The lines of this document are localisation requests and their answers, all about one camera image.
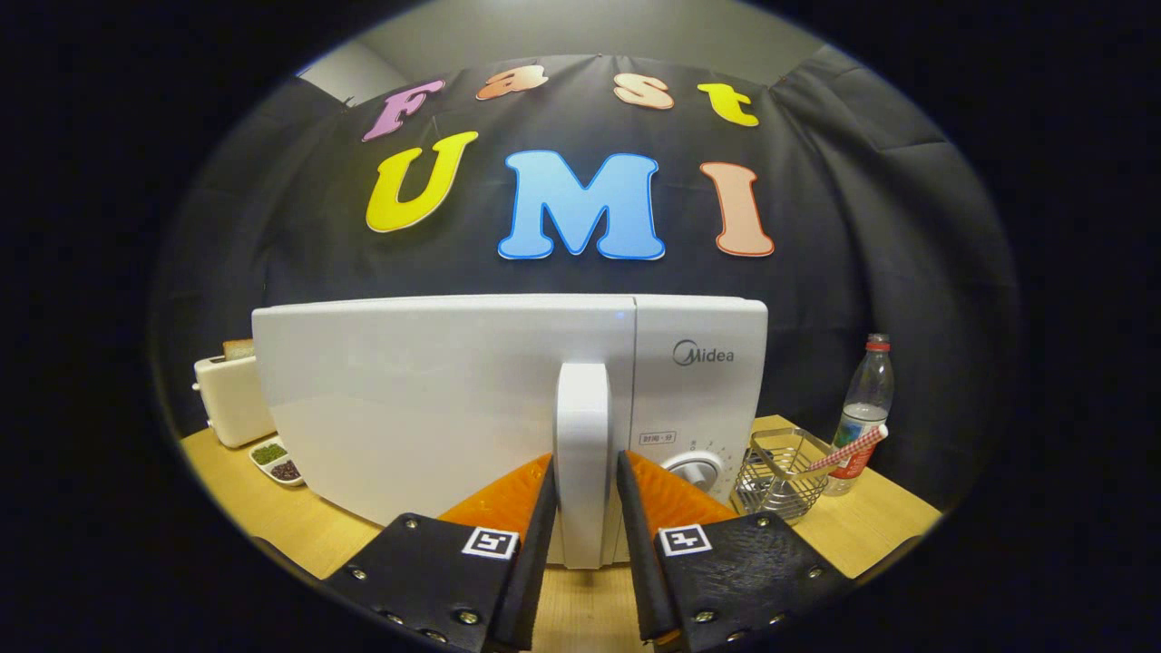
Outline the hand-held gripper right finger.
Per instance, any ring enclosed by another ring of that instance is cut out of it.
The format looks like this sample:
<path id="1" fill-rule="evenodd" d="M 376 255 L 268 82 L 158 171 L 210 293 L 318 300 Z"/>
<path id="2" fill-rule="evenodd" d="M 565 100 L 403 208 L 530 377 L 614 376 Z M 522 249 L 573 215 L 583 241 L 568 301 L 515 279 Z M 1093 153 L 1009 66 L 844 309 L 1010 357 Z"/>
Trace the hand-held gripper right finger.
<path id="1" fill-rule="evenodd" d="M 656 652 L 767 652 L 853 591 L 853 579 L 772 512 L 652 528 L 643 462 L 620 452 L 616 488 L 639 636 Z"/>

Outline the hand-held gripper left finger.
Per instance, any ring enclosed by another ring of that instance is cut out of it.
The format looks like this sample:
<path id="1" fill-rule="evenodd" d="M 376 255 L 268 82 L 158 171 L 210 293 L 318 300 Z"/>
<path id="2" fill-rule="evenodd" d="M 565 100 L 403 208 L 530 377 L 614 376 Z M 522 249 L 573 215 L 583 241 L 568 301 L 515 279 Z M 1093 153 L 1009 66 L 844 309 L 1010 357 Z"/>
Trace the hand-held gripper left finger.
<path id="1" fill-rule="evenodd" d="M 410 652 L 531 650 L 556 514 L 546 453 L 444 518 L 398 515 L 322 588 Z"/>

